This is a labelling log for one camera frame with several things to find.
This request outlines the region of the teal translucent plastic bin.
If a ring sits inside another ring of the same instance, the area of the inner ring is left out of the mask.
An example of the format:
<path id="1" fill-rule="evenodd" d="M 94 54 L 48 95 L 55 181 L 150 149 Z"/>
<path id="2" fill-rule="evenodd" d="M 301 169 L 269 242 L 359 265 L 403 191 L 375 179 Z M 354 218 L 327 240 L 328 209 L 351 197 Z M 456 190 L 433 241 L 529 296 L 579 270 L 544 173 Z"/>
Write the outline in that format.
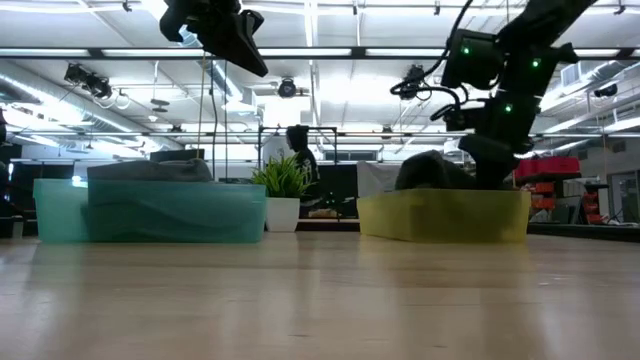
<path id="1" fill-rule="evenodd" d="M 34 181 L 45 243 L 257 243 L 266 188 L 253 184 Z"/>

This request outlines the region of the white plant pot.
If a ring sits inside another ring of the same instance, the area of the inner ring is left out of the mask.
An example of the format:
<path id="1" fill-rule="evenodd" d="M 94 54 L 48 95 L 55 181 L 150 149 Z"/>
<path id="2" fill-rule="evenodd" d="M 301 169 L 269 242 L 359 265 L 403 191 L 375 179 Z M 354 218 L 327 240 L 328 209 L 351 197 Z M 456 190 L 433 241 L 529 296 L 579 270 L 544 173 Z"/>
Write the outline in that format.
<path id="1" fill-rule="evenodd" d="M 266 199 L 266 227 L 270 232 L 294 232 L 299 220 L 298 198 Z"/>

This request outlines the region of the person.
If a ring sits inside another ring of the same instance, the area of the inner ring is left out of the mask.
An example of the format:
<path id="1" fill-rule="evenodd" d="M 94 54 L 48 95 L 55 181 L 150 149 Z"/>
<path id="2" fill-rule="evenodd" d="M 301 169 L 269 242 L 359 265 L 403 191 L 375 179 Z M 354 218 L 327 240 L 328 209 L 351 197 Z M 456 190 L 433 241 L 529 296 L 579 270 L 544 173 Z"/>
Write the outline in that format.
<path id="1" fill-rule="evenodd" d="M 289 126 L 286 130 L 287 143 L 294 152 L 297 168 L 304 177 L 307 186 L 301 197 L 301 205 L 311 207 L 321 200 L 319 172 L 316 158 L 309 148 L 308 127 L 302 125 Z"/>

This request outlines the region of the dark green baseball cap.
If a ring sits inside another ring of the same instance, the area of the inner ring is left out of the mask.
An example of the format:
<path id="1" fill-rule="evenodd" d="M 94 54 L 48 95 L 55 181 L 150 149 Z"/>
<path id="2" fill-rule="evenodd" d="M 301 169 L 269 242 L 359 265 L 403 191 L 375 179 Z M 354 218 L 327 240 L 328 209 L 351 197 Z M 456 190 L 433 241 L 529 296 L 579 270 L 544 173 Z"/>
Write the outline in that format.
<path id="1" fill-rule="evenodd" d="M 406 159 L 395 180 L 396 190 L 416 188 L 476 189 L 476 179 L 438 151 L 421 152 Z"/>

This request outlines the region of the ceiling spotlight cluster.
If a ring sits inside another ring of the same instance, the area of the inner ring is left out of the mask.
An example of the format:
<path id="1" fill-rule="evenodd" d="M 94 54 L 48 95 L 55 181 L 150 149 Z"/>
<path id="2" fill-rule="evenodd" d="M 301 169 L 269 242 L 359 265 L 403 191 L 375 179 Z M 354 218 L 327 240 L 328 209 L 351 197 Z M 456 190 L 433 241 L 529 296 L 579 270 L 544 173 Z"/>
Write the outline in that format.
<path id="1" fill-rule="evenodd" d="M 107 99 L 113 94 L 108 78 L 90 72 L 80 64 L 69 64 L 64 80 L 89 92 L 94 98 Z"/>

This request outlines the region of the black aluminium rig frame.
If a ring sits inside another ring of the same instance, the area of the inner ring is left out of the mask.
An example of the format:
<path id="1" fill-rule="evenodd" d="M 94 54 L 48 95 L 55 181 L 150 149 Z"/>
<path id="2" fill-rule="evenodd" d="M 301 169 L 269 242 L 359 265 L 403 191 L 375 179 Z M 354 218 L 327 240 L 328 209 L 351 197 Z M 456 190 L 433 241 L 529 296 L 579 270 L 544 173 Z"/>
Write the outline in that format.
<path id="1" fill-rule="evenodd" d="M 266 47 L 265 60 L 436 60 L 441 48 L 391 47 Z M 640 48 L 576 48 L 581 60 L 640 60 Z M 197 60 L 199 48 L 0 48 L 0 59 L 93 59 L 93 60 Z"/>

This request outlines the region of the yellow translucent plastic bin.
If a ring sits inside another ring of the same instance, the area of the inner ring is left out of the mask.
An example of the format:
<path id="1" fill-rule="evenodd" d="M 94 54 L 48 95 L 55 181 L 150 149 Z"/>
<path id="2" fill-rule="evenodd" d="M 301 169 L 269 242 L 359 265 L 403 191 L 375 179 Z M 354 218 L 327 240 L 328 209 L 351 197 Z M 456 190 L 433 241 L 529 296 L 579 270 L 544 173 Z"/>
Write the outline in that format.
<path id="1" fill-rule="evenodd" d="M 530 205 L 518 190 L 421 188 L 357 200 L 362 234 L 415 243 L 523 243 Z"/>

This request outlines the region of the green artificial plant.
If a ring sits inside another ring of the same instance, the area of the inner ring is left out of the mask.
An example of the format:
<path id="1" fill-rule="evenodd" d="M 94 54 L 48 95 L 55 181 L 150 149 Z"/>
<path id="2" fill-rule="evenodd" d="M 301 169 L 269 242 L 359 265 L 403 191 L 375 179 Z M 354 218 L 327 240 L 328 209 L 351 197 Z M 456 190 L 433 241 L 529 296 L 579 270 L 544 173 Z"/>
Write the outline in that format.
<path id="1" fill-rule="evenodd" d="M 313 185 L 295 156 L 271 157 L 263 168 L 252 170 L 252 183 L 264 185 L 269 198 L 302 198 Z"/>

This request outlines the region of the white sheet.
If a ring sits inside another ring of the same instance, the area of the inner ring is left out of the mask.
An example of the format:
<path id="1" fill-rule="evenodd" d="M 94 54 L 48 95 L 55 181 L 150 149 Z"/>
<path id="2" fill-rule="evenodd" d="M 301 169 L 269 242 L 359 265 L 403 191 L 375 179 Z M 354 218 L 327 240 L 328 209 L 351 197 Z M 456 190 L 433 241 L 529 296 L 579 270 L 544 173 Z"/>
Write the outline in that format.
<path id="1" fill-rule="evenodd" d="M 398 164 L 357 162 L 358 196 L 368 197 L 393 191 L 400 168 Z"/>

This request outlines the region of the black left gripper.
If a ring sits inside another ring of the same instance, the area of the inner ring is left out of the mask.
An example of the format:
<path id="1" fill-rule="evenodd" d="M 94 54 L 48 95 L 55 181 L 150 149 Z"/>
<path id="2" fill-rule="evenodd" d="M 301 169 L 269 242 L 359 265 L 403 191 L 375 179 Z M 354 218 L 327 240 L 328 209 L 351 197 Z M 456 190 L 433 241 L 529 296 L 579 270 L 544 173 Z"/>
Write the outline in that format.
<path id="1" fill-rule="evenodd" d="M 164 0 L 167 9 L 159 20 L 162 35 L 183 42 L 183 27 L 205 46 L 219 43 L 219 56 L 264 77 L 268 74 L 253 35 L 264 23 L 253 10 L 241 10 L 239 0 Z"/>

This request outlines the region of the grey baseball cap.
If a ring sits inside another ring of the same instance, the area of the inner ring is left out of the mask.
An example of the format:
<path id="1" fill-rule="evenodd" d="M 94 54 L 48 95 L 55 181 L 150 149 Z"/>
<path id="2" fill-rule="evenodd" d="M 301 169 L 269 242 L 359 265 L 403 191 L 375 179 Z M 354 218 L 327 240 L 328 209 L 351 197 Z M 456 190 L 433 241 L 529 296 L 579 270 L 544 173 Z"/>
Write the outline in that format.
<path id="1" fill-rule="evenodd" d="M 119 162 L 87 169 L 89 180 L 210 182 L 213 176 L 201 159 L 153 162 Z"/>

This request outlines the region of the red storage bins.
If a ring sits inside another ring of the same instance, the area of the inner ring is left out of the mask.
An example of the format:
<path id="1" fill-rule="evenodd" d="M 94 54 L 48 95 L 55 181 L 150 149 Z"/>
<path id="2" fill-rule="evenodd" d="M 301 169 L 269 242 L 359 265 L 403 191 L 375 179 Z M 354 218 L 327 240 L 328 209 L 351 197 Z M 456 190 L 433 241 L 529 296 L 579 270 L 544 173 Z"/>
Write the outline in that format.
<path id="1" fill-rule="evenodd" d="M 537 159 L 524 159 L 515 169 L 517 180 L 538 175 L 579 174 L 580 162 L 576 157 L 552 156 Z"/>

